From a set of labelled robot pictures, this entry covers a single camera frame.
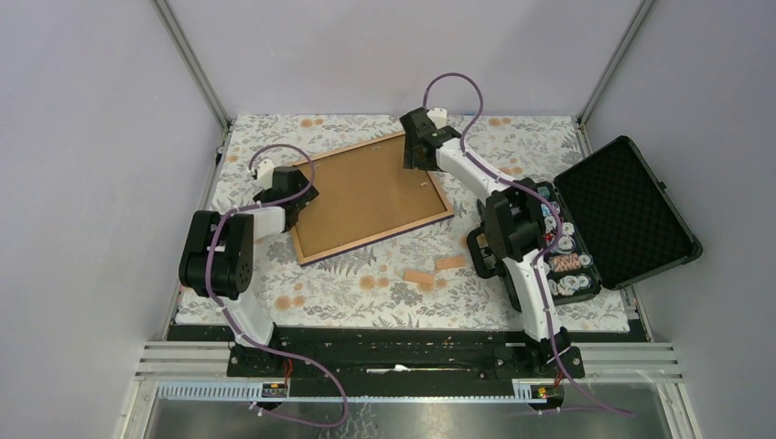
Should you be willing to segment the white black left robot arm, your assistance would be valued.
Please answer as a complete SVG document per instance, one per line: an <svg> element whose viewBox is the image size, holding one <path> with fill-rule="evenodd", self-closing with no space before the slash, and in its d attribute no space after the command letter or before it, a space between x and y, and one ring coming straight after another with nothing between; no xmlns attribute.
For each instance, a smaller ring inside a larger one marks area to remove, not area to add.
<svg viewBox="0 0 776 439"><path fill-rule="evenodd" d="M182 286L209 298L227 321L234 341L251 348L249 364L264 376L276 374L284 352L271 343L275 322L247 289L253 279L253 241L290 231L318 190L315 174L297 166L280 166L272 184L254 203L223 214L193 214L178 266Z"/></svg>

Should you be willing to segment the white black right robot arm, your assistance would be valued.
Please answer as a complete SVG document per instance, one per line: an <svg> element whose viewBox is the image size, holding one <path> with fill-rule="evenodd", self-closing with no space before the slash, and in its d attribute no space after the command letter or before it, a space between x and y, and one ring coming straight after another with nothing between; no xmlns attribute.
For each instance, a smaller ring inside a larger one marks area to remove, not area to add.
<svg viewBox="0 0 776 439"><path fill-rule="evenodd" d="M405 133L404 168L447 173L478 199L482 233L512 280L520 306L523 332L529 338L526 368L539 377L550 375L571 345L558 323L544 272L544 256L551 245L545 239L541 207L547 206L561 226L557 211L534 185L507 176L468 148L463 134L449 125L436 126L427 109L406 113L400 124Z"/></svg>

